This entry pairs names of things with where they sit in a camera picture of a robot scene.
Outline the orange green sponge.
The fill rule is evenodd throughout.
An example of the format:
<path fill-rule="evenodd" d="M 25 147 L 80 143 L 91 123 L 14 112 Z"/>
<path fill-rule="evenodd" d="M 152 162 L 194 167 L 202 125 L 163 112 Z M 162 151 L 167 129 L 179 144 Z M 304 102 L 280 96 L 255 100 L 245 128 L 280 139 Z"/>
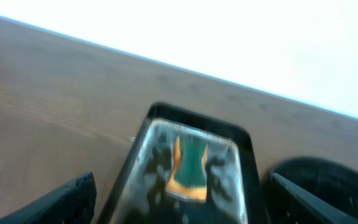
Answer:
<path fill-rule="evenodd" d="M 206 159 L 208 143 L 200 138 L 179 135 L 173 143 L 172 171 L 165 191 L 181 200 L 203 203 L 207 197 Z"/>

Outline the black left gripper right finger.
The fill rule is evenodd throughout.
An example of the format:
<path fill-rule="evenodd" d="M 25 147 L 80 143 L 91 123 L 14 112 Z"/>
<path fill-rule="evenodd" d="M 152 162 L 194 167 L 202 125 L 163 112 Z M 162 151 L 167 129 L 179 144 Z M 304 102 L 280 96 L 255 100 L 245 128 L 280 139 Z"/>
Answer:
<path fill-rule="evenodd" d="M 266 206 L 273 223 L 358 224 L 358 219 L 340 211 L 273 173 L 266 183 Z"/>

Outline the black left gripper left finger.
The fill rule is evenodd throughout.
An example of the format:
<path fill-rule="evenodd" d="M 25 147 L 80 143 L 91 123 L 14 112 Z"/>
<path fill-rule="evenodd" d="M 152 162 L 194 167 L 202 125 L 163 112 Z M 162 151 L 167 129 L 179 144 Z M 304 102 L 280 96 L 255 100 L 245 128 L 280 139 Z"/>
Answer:
<path fill-rule="evenodd" d="M 85 172 L 30 204 L 0 218 L 0 224 L 91 223 L 96 196 L 94 175 Z"/>

